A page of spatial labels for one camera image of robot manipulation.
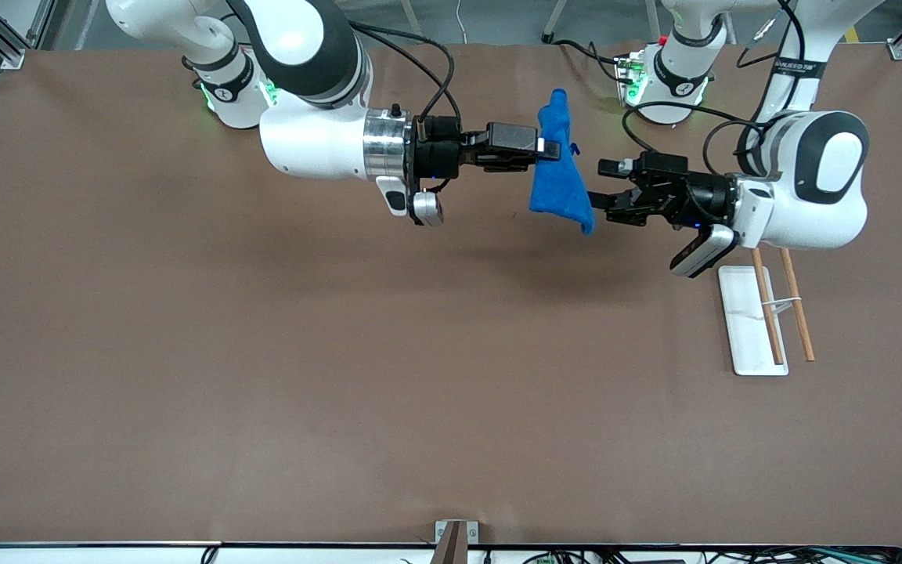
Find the blue microfiber towel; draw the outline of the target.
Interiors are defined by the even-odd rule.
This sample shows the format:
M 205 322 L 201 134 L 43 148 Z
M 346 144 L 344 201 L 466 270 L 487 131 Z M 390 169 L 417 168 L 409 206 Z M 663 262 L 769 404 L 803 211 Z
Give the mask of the blue microfiber towel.
M 579 149 L 572 143 L 572 114 L 567 92 L 554 89 L 548 104 L 538 110 L 537 117 L 545 150 L 536 160 L 529 211 L 576 222 L 581 234 L 590 236 L 597 227 L 597 220 L 586 183 L 574 161 Z

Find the white rectangular tray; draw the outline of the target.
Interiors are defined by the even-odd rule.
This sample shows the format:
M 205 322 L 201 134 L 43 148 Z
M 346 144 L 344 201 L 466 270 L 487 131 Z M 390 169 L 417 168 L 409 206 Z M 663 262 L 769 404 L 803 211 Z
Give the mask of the white rectangular tray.
M 779 254 L 788 290 L 784 298 L 774 296 L 770 272 L 759 249 L 752 250 L 752 265 L 717 269 L 731 364 L 737 375 L 788 375 L 790 368 L 780 322 L 781 314 L 787 310 L 794 312 L 804 360 L 816 360 L 792 253 L 788 248 L 781 248 Z

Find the grey metal mounting bracket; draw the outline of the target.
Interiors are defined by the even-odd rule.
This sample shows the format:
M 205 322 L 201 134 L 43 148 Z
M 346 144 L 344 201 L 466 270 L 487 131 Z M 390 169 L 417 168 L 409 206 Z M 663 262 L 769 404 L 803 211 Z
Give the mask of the grey metal mounting bracket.
M 477 520 L 439 520 L 430 564 L 468 564 L 470 548 L 479 543 Z

